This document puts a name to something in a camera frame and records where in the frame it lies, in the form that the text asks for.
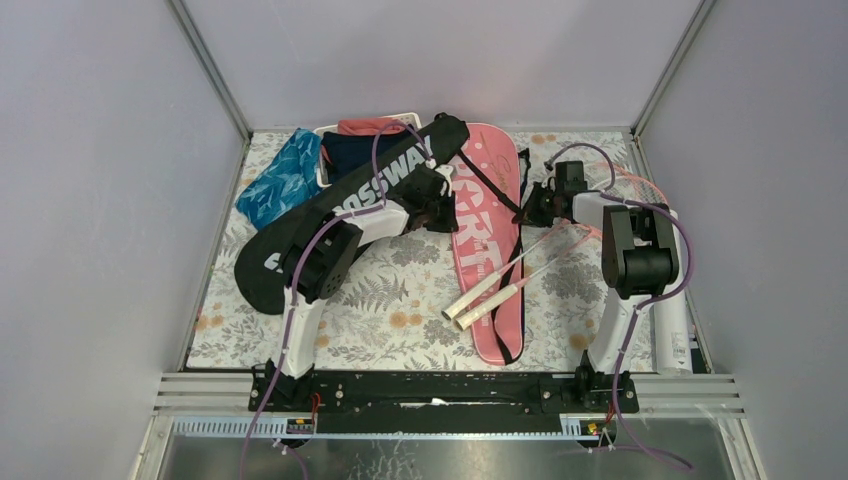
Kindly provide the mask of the pink racket bag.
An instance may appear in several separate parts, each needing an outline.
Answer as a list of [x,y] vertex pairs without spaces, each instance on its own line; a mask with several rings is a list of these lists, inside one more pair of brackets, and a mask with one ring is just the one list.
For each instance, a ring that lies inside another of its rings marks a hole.
[[[450,164],[458,231],[451,237],[460,296],[481,278],[515,258],[522,247],[513,222],[522,199],[523,170],[512,138],[490,124],[469,123],[469,139]],[[500,285],[524,273],[520,260]],[[477,354],[491,365],[515,363],[524,350],[524,304],[518,293],[468,329]]]

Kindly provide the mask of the pink racket white grip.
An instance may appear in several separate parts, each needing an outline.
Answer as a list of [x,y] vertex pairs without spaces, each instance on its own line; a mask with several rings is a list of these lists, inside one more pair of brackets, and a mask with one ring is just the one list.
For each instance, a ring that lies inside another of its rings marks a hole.
[[[666,195],[654,183],[636,175],[620,178],[616,181],[613,188],[609,190],[609,193],[624,193],[624,198],[626,200],[660,200],[662,203],[667,202]],[[552,234],[556,234],[559,230],[563,229],[565,225],[566,223],[562,221],[558,225],[554,226],[543,236],[546,237],[544,240],[542,240],[543,237],[540,239],[542,242],[537,247],[543,245],[548,237]],[[460,315],[453,319],[452,322],[454,322],[460,330],[468,329],[484,315],[493,313],[496,307],[501,306],[507,300],[521,292],[530,282],[532,282],[535,278],[540,277],[560,258],[564,258],[590,239],[601,238],[600,230],[597,227],[586,226],[583,227],[583,230],[586,231],[583,238],[568,247],[559,249],[544,265],[540,266],[529,275],[522,274],[518,280],[508,281],[506,285],[501,286],[500,282],[504,278],[509,279],[511,277],[507,278],[505,275],[499,283],[495,284],[491,289],[486,291],[482,296],[473,301],[473,303],[471,303],[466,309],[460,312]],[[524,250],[524,252],[527,255],[532,251],[529,251],[528,247]]]
[[[627,176],[633,176],[632,173],[629,173],[613,164],[610,166],[610,179],[609,184],[605,186],[605,189],[612,189],[616,180],[618,178],[624,178]],[[542,240],[537,241],[531,247],[529,247],[529,251],[533,251]],[[523,250],[523,247],[518,248],[518,253],[514,255],[515,258],[511,256],[508,257],[508,262],[499,266],[492,272],[488,273],[486,276],[481,278],[476,284],[471,286],[468,290],[464,291],[463,294],[455,300],[452,304],[442,310],[442,315],[444,318],[453,321],[460,312],[466,309],[473,301],[482,296],[486,291],[491,289],[495,284],[499,283],[501,279],[506,275],[507,278],[511,276],[511,274],[507,273],[511,267],[514,266],[519,260],[522,260],[526,253]]]

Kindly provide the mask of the black Crossway racket bag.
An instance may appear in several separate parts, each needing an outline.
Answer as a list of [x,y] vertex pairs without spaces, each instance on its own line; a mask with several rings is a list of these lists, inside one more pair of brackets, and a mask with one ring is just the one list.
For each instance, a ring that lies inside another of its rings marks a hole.
[[458,229],[449,162],[470,138],[466,122],[441,113],[415,128],[379,119],[370,135],[324,134],[309,155],[335,173],[322,189],[274,161],[238,199],[256,228],[234,266],[256,311],[283,313],[335,294],[361,250],[426,229]]

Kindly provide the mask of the white shuttlecock tube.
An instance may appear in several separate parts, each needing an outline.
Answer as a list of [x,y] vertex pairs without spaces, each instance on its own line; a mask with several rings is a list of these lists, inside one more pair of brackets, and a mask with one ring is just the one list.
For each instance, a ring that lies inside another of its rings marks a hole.
[[690,331],[685,295],[682,291],[653,306],[655,363],[661,375],[693,374]]

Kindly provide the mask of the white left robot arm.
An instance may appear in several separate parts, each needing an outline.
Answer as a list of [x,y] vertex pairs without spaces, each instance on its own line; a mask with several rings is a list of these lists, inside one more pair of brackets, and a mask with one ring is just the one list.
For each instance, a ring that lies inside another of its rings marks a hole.
[[280,356],[272,376],[272,398],[288,411],[309,401],[304,377],[314,366],[313,342],[328,300],[336,294],[363,246],[426,228],[442,233],[458,229],[452,177],[455,168],[421,164],[392,187],[378,204],[332,213],[318,221],[306,242],[289,255],[291,282],[286,304]]

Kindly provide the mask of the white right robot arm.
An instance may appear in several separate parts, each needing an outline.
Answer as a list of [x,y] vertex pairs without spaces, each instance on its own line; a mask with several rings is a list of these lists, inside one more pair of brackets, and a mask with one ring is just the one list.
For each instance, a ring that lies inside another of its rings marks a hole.
[[613,398],[606,377],[624,371],[640,311],[667,298],[679,279],[673,214],[664,202],[591,189],[579,161],[559,162],[550,180],[536,182],[524,213],[530,224],[551,226],[554,219],[563,218],[601,233],[601,273],[608,294],[597,337],[582,355],[573,386],[577,405],[597,412]]

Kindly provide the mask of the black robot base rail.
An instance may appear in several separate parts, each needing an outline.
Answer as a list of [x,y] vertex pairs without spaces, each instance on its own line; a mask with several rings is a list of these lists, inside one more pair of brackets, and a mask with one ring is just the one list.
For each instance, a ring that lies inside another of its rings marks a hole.
[[320,434],[554,433],[563,415],[639,411],[629,373],[311,370],[271,378],[252,368],[251,412],[304,412]]

